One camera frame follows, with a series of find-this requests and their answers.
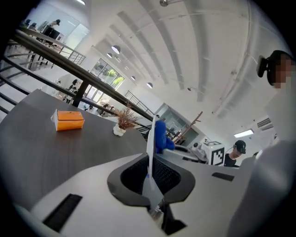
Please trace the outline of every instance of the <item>baseball cap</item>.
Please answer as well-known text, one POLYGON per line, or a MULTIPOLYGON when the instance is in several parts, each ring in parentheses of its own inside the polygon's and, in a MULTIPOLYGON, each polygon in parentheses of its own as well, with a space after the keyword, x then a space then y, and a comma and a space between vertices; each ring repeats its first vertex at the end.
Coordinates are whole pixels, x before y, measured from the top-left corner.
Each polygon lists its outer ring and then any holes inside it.
POLYGON ((235 146, 236 146, 236 149, 242 153, 242 154, 245 154, 246 153, 246 143, 242 140, 238 140, 236 143, 235 143, 235 146))

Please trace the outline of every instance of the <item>black shirt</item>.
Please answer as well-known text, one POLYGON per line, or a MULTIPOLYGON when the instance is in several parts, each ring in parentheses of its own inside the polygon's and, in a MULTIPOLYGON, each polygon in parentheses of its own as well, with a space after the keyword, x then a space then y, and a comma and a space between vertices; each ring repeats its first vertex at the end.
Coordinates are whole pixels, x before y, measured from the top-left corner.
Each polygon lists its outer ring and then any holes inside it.
POLYGON ((235 163, 236 163, 236 160, 230 159, 229 154, 225 155, 224 166, 227 166, 227 167, 239 167, 238 165, 235 165, 235 163))

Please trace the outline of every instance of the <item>window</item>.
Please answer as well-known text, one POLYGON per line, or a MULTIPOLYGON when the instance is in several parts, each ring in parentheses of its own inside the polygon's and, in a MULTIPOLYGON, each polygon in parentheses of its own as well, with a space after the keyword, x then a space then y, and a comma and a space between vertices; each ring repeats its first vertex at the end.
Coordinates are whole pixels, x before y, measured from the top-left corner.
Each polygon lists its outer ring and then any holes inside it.
MULTIPOLYGON (((124 78, 101 58, 96 65, 94 65, 91 73, 108 85, 112 86, 114 89, 117 89, 124 81, 124 78)), ((89 85, 85 91, 85 96, 97 103, 103 96, 103 93, 95 87, 89 85)))

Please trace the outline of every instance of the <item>black slot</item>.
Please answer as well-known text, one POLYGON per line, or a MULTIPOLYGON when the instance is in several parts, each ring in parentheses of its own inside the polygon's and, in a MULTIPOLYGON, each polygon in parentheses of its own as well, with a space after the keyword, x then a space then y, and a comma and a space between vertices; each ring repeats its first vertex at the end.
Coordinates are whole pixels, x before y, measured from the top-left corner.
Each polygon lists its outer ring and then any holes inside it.
POLYGON ((234 179, 233 175, 227 175, 227 174, 222 174, 222 173, 218 173, 218 172, 213 173, 212 176, 219 178, 219 179, 227 180, 230 182, 234 179))
POLYGON ((59 232, 81 201, 82 197, 69 194, 43 221, 43 223, 56 232, 59 232))

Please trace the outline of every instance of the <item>dried plant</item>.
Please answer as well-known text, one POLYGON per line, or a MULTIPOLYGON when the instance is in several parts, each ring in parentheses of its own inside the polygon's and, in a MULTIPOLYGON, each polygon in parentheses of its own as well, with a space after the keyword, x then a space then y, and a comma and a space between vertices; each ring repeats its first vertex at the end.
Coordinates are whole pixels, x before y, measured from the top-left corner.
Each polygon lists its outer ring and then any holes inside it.
POLYGON ((135 122, 139 119, 139 117, 134 115, 130 108, 130 105, 127 105, 124 109, 117 113, 118 127, 121 129, 126 130, 137 126, 135 122))

